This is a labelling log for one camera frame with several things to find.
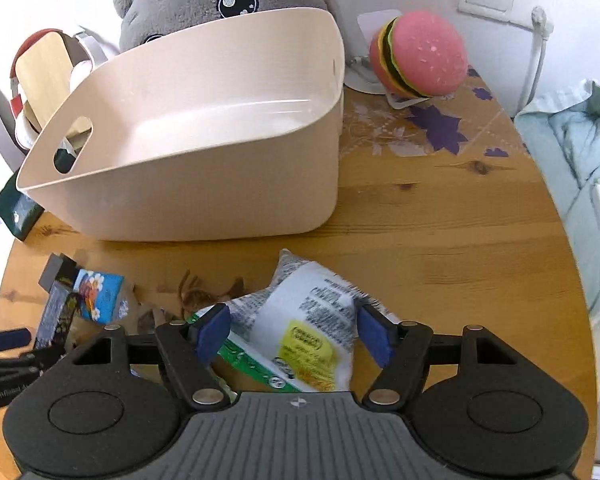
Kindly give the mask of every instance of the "white snack package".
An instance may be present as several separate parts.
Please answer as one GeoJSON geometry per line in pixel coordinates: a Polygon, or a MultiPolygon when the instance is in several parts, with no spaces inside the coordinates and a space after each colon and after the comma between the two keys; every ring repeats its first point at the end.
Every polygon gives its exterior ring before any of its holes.
{"type": "Polygon", "coordinates": [[[267,288],[227,302],[229,340],[265,368],[280,371],[296,390],[347,391],[357,336],[354,300],[360,297],[398,322],[341,276],[284,249],[267,288]]]}

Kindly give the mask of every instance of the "table top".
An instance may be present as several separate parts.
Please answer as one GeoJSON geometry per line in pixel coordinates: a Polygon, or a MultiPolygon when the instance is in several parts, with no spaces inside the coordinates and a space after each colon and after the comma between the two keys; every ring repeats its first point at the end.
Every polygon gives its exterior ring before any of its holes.
{"type": "MultiPolygon", "coordinates": [[[[278,252],[317,260],[381,300],[401,319],[459,334],[489,328],[570,389],[587,409],[589,436],[576,469],[590,478],[596,435],[595,366],[587,311],[551,197],[511,120],[470,69],[454,96],[404,110],[346,90],[338,205],[300,235],[188,243],[102,242],[50,214],[11,251],[0,290],[0,330],[35,330],[50,253],[124,274],[140,301],[177,312],[186,269],[220,293],[235,276],[268,285],[278,252]]],[[[352,389],[379,369],[356,346],[352,389]]],[[[432,370],[429,383],[454,373],[432,370]]],[[[0,410],[0,422],[4,410],[0,410]]],[[[17,469],[0,431],[0,480],[17,469]]]]}

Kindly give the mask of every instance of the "teal fabric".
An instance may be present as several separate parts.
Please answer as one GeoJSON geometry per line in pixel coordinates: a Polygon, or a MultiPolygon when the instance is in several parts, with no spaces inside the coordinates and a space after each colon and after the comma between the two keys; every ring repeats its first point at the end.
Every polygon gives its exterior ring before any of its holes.
{"type": "Polygon", "coordinates": [[[585,81],[534,100],[515,125],[547,184],[571,243],[592,322],[600,319],[600,85],[585,81]]]}

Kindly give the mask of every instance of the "metal screw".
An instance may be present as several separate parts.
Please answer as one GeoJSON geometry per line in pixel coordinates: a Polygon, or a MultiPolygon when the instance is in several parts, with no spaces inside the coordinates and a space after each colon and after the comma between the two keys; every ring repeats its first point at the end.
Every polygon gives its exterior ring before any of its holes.
{"type": "Polygon", "coordinates": [[[198,404],[211,406],[212,404],[221,402],[224,399],[224,393],[215,388],[202,388],[201,390],[196,391],[191,398],[198,404]]]}
{"type": "Polygon", "coordinates": [[[400,400],[400,394],[393,390],[381,388],[379,390],[373,390],[369,394],[369,400],[379,406],[391,406],[400,400]]]}

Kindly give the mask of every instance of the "purple flower decal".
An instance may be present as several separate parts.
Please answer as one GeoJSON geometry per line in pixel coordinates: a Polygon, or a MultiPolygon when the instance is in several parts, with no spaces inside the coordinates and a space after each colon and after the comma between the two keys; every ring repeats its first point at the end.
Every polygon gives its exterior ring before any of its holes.
{"type": "Polygon", "coordinates": [[[445,148],[454,155],[460,151],[460,142],[467,138],[458,131],[460,119],[440,113],[435,106],[427,108],[410,107],[413,117],[408,117],[417,127],[426,130],[427,140],[438,152],[445,148]]]}
{"type": "Polygon", "coordinates": [[[482,99],[483,101],[491,101],[493,99],[491,92],[486,88],[474,88],[474,94],[478,99],[482,99]]]}
{"type": "Polygon", "coordinates": [[[484,152],[484,156],[509,156],[509,153],[501,148],[487,148],[484,152]]]}

